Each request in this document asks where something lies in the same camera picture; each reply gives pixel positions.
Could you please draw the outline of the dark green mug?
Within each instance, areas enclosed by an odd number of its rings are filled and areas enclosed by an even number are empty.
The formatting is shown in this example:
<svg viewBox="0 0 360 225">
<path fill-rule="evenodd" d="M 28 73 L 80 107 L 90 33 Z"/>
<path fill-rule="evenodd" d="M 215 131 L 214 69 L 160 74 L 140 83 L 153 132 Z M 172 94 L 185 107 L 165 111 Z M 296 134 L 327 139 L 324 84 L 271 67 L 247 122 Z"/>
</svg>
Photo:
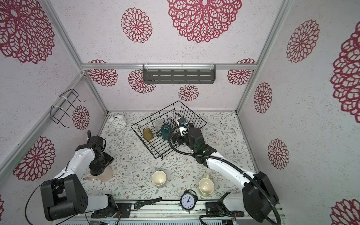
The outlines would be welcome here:
<svg viewBox="0 0 360 225">
<path fill-rule="evenodd" d="M 163 123 L 161 130 L 156 132 L 157 137 L 162 137 L 164 140 L 168 141 L 172 127 L 168 123 Z"/>
</svg>

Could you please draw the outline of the clear glass cup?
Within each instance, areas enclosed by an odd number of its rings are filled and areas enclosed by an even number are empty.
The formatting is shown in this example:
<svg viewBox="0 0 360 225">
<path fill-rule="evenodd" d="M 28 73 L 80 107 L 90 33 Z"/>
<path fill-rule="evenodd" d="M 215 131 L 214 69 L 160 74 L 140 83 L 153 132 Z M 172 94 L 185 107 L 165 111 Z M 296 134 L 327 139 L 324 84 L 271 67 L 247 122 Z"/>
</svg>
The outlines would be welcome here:
<svg viewBox="0 0 360 225">
<path fill-rule="evenodd" d="M 161 130 L 162 125 L 163 125 L 163 121 L 162 121 L 161 119 L 155 120 L 155 122 L 154 122 L 154 127 L 155 127 L 155 130 L 156 130 L 156 131 Z"/>
</svg>

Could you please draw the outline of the amber glass cup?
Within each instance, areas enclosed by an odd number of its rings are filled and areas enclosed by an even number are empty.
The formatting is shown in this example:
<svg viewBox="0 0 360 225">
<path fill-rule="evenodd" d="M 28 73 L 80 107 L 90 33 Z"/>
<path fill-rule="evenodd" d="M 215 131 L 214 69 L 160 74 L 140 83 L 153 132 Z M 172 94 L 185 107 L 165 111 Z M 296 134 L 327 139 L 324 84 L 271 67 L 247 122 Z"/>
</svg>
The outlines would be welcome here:
<svg viewBox="0 0 360 225">
<path fill-rule="evenodd" d="M 154 138 L 153 132 L 150 128 L 146 127 L 142 132 L 145 141 L 151 141 Z"/>
</svg>

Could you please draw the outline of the cream cup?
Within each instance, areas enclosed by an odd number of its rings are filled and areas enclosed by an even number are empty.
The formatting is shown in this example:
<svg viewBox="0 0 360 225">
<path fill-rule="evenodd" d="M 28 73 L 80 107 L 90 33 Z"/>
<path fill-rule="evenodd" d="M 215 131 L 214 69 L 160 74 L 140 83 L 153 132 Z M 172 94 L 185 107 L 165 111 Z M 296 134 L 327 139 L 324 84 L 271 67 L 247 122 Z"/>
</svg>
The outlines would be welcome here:
<svg viewBox="0 0 360 225">
<path fill-rule="evenodd" d="M 156 171 L 153 173 L 151 177 L 151 181 L 153 185 L 159 188 L 164 186 L 166 180 L 167 180 L 167 175 L 163 171 Z"/>
</svg>

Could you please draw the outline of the light green mug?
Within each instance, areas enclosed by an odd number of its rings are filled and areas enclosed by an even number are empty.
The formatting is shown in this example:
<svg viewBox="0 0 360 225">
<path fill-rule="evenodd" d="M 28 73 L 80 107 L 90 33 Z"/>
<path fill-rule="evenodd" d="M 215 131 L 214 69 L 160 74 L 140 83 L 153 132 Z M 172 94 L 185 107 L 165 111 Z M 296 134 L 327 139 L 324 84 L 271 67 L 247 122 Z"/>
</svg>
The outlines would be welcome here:
<svg viewBox="0 0 360 225">
<path fill-rule="evenodd" d="M 209 197 L 215 190 L 215 185 L 208 174 L 199 181 L 198 187 L 200 195 L 204 197 Z"/>
</svg>

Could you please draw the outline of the pink mug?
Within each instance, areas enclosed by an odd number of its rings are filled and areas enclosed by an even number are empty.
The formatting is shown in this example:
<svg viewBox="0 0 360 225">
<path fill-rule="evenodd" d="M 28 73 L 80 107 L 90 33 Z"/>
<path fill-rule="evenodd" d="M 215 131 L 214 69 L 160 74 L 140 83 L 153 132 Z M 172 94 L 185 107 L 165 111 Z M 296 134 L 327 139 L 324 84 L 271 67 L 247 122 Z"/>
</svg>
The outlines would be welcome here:
<svg viewBox="0 0 360 225">
<path fill-rule="evenodd" d="M 112 176 L 113 176 L 113 169 L 110 166 L 108 166 L 107 168 L 105 168 L 102 174 L 92 175 L 90 172 L 88 172 L 83 179 L 87 181 L 98 180 L 100 182 L 107 182 L 112 178 Z"/>
</svg>

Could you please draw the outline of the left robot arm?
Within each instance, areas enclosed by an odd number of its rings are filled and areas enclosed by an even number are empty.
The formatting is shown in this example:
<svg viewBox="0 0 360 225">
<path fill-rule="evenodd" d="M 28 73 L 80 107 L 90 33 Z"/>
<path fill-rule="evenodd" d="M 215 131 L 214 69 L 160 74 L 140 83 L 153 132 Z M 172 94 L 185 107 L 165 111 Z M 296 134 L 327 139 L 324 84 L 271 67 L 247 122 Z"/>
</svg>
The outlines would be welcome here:
<svg viewBox="0 0 360 225">
<path fill-rule="evenodd" d="M 81 213 L 93 212 L 103 217 L 113 217 L 118 212 L 110 194 L 87 195 L 81 178 L 87 169 L 91 175 L 101 175 L 114 158 L 105 153 L 106 141 L 100 136 L 90 136 L 87 143 L 79 145 L 65 168 L 53 179 L 40 186 L 45 218 L 54 221 Z"/>
</svg>

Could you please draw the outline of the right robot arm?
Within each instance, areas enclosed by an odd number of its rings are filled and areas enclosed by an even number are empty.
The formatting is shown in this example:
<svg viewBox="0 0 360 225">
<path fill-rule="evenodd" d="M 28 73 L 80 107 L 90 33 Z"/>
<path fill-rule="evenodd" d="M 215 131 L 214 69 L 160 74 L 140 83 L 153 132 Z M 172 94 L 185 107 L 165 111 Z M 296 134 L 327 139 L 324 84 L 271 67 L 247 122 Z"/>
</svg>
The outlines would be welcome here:
<svg viewBox="0 0 360 225">
<path fill-rule="evenodd" d="M 199 164 L 219 172 L 240 188 L 244 209 L 254 220 L 282 224 L 276 209 L 279 198 L 265 173 L 243 170 L 227 160 L 204 141 L 199 128 L 176 126 L 170 131 L 167 141 L 175 152 L 193 157 Z"/>
</svg>

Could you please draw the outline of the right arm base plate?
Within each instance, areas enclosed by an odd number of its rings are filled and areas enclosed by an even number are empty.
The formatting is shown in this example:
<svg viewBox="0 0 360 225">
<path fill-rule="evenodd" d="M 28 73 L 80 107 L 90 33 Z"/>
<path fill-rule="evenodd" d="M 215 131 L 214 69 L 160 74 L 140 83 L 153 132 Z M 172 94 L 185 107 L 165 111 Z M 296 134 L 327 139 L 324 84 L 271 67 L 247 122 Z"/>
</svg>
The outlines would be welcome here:
<svg viewBox="0 0 360 225">
<path fill-rule="evenodd" d="M 233 217 L 245 216 L 245 213 L 243 211 L 228 210 L 222 203 L 218 203 L 218 202 L 206 202 L 205 210 L 206 210 L 206 215 L 211 215 L 211 216 L 223 216 L 224 214 L 228 214 L 228 216 L 233 216 Z"/>
</svg>

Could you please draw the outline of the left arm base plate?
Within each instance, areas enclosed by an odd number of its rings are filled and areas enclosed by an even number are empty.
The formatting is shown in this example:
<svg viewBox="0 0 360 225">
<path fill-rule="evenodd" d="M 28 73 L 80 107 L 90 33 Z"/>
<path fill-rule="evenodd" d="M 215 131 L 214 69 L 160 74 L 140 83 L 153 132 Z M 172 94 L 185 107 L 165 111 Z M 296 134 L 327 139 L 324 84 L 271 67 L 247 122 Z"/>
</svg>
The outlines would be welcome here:
<svg viewBox="0 0 360 225">
<path fill-rule="evenodd" d="M 91 214 L 91 218 L 98 219 L 98 218 L 129 218 L 132 208 L 132 203 L 128 202 L 119 202 L 116 203 L 117 209 L 114 213 L 108 213 L 108 214 L 100 214 L 100 212 L 96 211 Z"/>
</svg>

